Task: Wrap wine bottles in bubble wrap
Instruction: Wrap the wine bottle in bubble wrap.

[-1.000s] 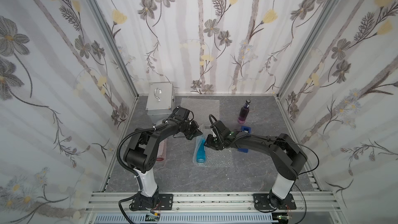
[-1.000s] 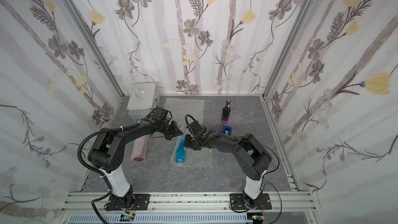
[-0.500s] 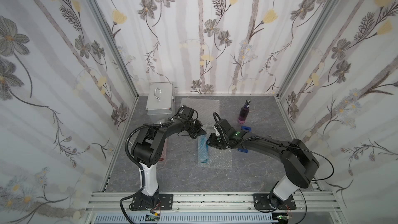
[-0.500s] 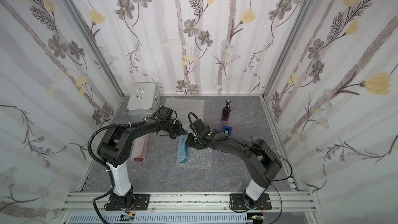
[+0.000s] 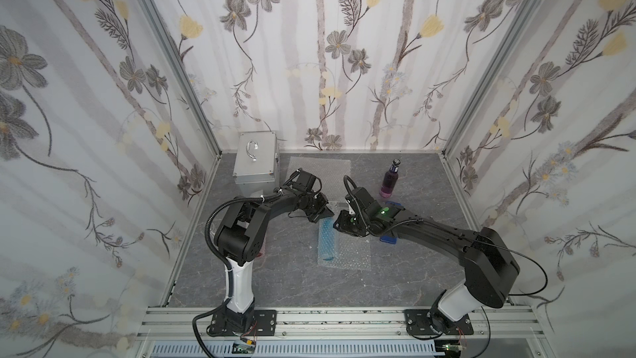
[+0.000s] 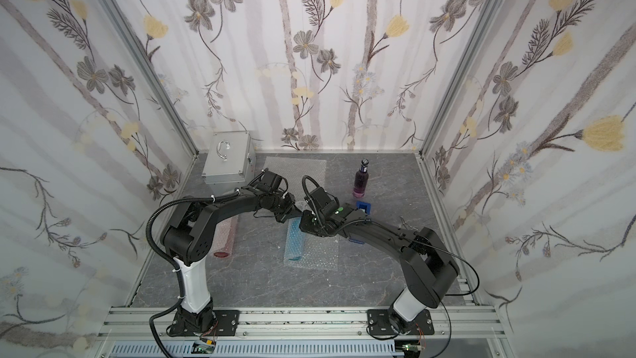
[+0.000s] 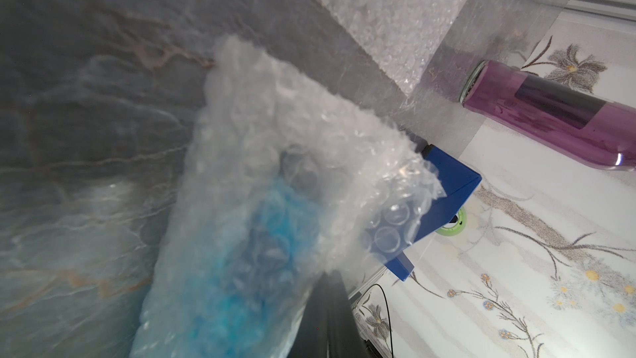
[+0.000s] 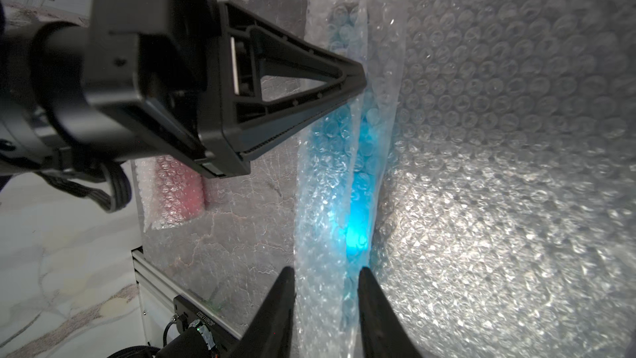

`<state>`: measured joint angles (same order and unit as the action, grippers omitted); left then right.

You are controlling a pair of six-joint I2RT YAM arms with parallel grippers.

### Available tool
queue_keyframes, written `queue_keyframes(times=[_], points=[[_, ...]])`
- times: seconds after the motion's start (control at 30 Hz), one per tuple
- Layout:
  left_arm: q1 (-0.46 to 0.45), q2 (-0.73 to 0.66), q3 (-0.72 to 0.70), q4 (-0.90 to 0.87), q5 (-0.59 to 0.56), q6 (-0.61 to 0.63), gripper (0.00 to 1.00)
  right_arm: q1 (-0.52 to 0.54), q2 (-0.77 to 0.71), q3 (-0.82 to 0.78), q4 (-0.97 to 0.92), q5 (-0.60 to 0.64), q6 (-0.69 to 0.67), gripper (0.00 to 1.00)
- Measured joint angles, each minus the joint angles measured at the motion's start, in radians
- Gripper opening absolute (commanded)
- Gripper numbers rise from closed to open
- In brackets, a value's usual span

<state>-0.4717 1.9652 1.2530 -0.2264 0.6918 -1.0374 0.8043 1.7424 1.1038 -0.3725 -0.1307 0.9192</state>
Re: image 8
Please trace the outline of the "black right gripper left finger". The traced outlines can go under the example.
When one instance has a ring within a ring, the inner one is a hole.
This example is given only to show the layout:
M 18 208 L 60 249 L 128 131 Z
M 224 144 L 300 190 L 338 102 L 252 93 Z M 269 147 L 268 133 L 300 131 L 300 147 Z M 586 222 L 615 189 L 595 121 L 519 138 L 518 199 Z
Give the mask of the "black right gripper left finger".
M 288 266 L 278 275 L 230 357 L 290 357 L 295 298 L 295 271 Z

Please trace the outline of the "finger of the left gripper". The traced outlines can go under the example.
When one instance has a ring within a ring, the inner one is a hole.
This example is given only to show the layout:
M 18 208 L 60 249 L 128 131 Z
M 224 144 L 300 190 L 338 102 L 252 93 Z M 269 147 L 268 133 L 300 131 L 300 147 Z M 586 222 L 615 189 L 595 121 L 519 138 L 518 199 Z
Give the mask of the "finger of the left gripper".
M 207 51 L 198 134 L 209 177 L 238 177 L 250 164 L 367 85 L 363 66 L 311 45 L 234 3 L 220 3 Z

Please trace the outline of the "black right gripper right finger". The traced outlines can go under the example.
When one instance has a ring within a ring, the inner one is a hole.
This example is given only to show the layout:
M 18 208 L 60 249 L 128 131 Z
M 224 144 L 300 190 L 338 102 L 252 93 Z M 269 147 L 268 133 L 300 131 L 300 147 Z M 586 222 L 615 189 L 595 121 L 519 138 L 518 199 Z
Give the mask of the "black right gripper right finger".
M 364 357 L 422 357 L 369 267 L 359 272 L 358 300 Z

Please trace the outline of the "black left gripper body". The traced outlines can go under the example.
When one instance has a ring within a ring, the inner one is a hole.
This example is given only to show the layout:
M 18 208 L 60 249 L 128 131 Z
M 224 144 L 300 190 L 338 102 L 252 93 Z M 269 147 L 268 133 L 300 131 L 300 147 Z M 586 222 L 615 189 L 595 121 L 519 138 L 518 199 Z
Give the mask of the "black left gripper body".
M 93 0 L 82 88 L 111 120 L 90 136 L 112 159 L 170 155 L 208 167 L 195 107 L 207 89 L 215 0 Z

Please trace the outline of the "blue glass bottle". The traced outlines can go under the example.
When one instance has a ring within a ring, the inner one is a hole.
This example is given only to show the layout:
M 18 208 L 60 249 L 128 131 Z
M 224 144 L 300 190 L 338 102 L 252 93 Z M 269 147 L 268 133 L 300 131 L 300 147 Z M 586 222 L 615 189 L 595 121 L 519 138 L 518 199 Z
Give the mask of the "blue glass bottle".
M 327 248 L 353 265 L 364 266 L 372 247 L 379 184 L 387 162 L 394 122 L 394 88 L 387 85 L 379 43 L 354 37 L 363 30 L 353 12 L 331 37 L 331 48 L 354 53 L 364 64 L 368 85 L 363 94 L 328 114 L 312 129 L 312 178 L 317 183 L 313 207 L 316 233 Z

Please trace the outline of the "pink glass bottle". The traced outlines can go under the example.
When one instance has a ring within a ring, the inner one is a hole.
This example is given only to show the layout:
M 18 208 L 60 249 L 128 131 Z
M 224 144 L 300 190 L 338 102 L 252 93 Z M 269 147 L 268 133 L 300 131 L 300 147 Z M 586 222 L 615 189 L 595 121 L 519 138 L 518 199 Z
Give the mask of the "pink glass bottle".
M 205 211 L 203 177 L 171 156 L 156 159 L 154 195 L 162 226 L 180 225 Z

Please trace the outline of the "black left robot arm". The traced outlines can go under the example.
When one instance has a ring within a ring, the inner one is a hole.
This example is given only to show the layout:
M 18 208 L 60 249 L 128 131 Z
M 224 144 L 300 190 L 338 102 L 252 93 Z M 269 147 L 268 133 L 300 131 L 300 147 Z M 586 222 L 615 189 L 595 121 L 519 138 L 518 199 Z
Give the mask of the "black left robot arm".
M 33 173 L 114 213 L 133 197 L 124 162 L 247 176 L 366 85 L 359 62 L 235 3 L 93 0 L 87 27 L 1 32 L 1 180 Z

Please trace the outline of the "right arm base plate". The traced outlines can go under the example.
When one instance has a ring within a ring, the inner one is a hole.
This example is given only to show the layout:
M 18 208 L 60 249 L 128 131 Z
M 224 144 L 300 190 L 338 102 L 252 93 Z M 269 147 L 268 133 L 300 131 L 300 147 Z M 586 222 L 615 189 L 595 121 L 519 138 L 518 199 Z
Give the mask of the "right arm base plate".
M 210 357 L 229 357 L 240 336 L 197 301 L 179 294 L 173 298 L 176 340 L 192 340 L 196 345 L 205 343 Z

